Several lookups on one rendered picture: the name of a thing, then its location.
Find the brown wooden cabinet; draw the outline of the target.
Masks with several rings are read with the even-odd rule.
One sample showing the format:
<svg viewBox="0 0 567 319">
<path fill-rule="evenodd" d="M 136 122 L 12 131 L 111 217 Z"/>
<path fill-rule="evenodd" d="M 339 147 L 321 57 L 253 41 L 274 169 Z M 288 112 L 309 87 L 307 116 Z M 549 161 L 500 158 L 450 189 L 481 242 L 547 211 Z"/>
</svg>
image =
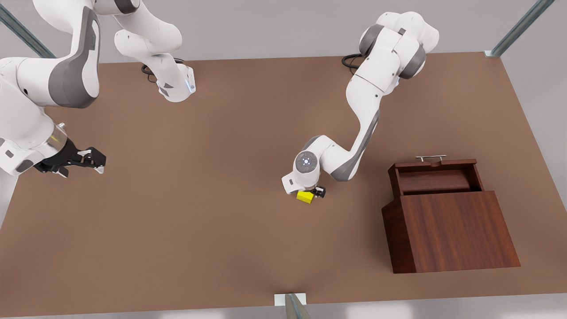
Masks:
<svg viewBox="0 0 567 319">
<path fill-rule="evenodd" d="M 402 195 L 381 214 L 395 274 L 520 266 L 494 191 Z"/>
</svg>

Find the silver frame post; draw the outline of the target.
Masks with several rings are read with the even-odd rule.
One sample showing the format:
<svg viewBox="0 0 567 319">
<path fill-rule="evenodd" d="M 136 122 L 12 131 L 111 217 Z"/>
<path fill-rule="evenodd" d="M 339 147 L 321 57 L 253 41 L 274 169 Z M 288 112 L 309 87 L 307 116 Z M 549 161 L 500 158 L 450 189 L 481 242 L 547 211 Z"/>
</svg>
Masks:
<svg viewBox="0 0 567 319">
<path fill-rule="evenodd" d="M 501 57 L 554 2 L 555 0 L 537 0 L 493 49 L 483 52 L 484 56 Z"/>
<path fill-rule="evenodd" d="M 284 306 L 286 319 L 312 319 L 306 310 L 306 293 L 275 294 L 275 306 Z"/>
<path fill-rule="evenodd" d="M 20 38 L 20 40 L 39 57 L 56 58 L 55 55 L 2 4 L 0 4 L 0 22 Z"/>
</svg>

